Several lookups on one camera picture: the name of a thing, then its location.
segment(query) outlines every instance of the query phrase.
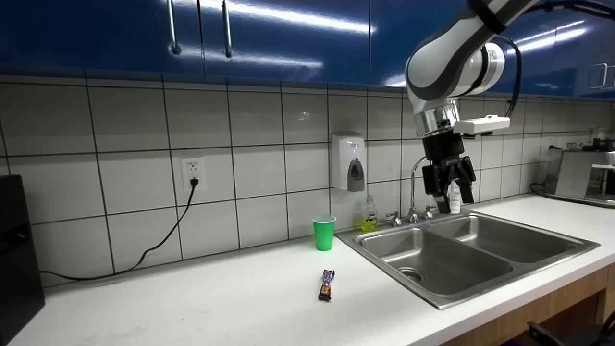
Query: white tile wall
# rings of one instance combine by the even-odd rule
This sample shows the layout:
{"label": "white tile wall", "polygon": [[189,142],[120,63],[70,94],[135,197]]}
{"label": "white tile wall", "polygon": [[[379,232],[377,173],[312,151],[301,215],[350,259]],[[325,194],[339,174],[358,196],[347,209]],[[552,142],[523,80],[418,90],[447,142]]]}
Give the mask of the white tile wall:
{"label": "white tile wall", "polygon": [[172,148],[231,146],[227,92],[168,90]]}
{"label": "white tile wall", "polygon": [[103,153],[101,173],[110,213],[176,205],[170,151]]}
{"label": "white tile wall", "polygon": [[329,146],[287,146],[287,190],[329,188]]}
{"label": "white tile wall", "polygon": [[72,276],[114,272],[108,222],[104,217],[47,222],[33,226],[41,271]]}
{"label": "white tile wall", "polygon": [[95,151],[89,98],[83,86],[0,84],[0,117],[8,151]]}
{"label": "white tile wall", "polygon": [[281,94],[231,92],[235,146],[283,144]]}
{"label": "white tile wall", "polygon": [[235,201],[193,205],[181,221],[185,257],[201,257],[239,247]]}
{"label": "white tile wall", "polygon": [[10,157],[33,222],[104,215],[95,155]]}
{"label": "white tile wall", "polygon": [[289,234],[291,238],[314,232],[312,219],[329,215],[329,190],[289,194]]}
{"label": "white tile wall", "polygon": [[170,148],[162,90],[91,88],[91,101],[99,149]]}
{"label": "white tile wall", "polygon": [[[368,192],[379,215],[406,215],[410,169],[425,155],[400,90],[0,76],[0,99],[0,142],[3,132],[8,142],[8,151],[0,144],[8,155],[0,174],[24,174],[45,263],[76,274],[108,272],[112,261],[126,269],[162,240],[189,197],[181,157],[206,157],[206,190],[147,265],[306,236],[312,217],[324,213],[347,230],[368,211]],[[479,117],[504,109],[506,99],[472,96],[460,107],[462,117]],[[522,99],[510,130],[466,138],[479,178],[475,199],[527,192],[547,167],[545,146],[585,142],[614,119],[608,101],[568,101],[564,109],[562,99]],[[329,188],[335,130],[368,136],[366,192]],[[420,169],[418,205],[427,203]]]}
{"label": "white tile wall", "polygon": [[[110,215],[110,230],[112,230],[112,246],[116,269],[126,271],[133,267],[143,251],[156,246],[172,226],[178,222],[176,207],[170,209],[154,209],[143,213],[124,213]],[[149,257],[139,267],[151,267],[168,261],[179,261],[179,232],[176,230],[170,240],[151,251]]]}
{"label": "white tile wall", "polygon": [[327,142],[327,94],[283,94],[285,140]]}
{"label": "white tile wall", "polygon": [[241,246],[260,246],[289,238],[285,196],[237,201]]}
{"label": "white tile wall", "polygon": [[235,184],[239,197],[285,192],[283,146],[237,148]]}

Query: stainless steel sink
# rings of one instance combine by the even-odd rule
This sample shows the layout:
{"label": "stainless steel sink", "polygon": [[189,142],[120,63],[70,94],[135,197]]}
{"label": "stainless steel sink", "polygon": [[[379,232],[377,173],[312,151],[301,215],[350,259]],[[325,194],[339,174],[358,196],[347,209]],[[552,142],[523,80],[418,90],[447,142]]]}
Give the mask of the stainless steel sink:
{"label": "stainless steel sink", "polygon": [[439,309],[598,246],[477,213],[341,238]]}

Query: microwave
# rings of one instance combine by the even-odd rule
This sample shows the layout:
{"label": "microwave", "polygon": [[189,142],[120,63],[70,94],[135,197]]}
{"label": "microwave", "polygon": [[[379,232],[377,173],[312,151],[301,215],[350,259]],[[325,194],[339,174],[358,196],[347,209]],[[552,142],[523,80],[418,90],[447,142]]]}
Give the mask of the microwave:
{"label": "microwave", "polygon": [[22,176],[0,176],[0,346],[45,305]]}

